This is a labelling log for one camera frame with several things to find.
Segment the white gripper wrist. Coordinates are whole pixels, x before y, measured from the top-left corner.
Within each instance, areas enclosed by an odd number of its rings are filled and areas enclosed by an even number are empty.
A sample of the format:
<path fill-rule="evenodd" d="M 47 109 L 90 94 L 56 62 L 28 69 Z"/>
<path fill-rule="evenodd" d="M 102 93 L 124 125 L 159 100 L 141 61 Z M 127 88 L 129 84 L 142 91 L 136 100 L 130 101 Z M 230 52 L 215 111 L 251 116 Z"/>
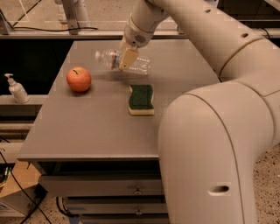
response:
<path fill-rule="evenodd" d="M 132 18 L 128 19 L 120 44 L 122 56 L 119 67 L 122 70 L 128 70 L 132 66 L 139 56 L 137 48 L 147 46 L 153 35 L 153 31 L 144 31 L 134 24 Z"/>

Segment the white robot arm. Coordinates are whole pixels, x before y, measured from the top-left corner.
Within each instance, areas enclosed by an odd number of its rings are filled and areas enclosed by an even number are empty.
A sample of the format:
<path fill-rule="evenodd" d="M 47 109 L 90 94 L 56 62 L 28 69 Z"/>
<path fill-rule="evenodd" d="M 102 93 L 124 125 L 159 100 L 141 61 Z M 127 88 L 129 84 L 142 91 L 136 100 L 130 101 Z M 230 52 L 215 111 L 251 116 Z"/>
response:
<path fill-rule="evenodd" d="M 122 67 L 172 18 L 220 83 L 174 100 L 158 132 L 170 224 L 256 224 L 253 170 L 279 142 L 280 48 L 206 0 L 138 0 Z"/>

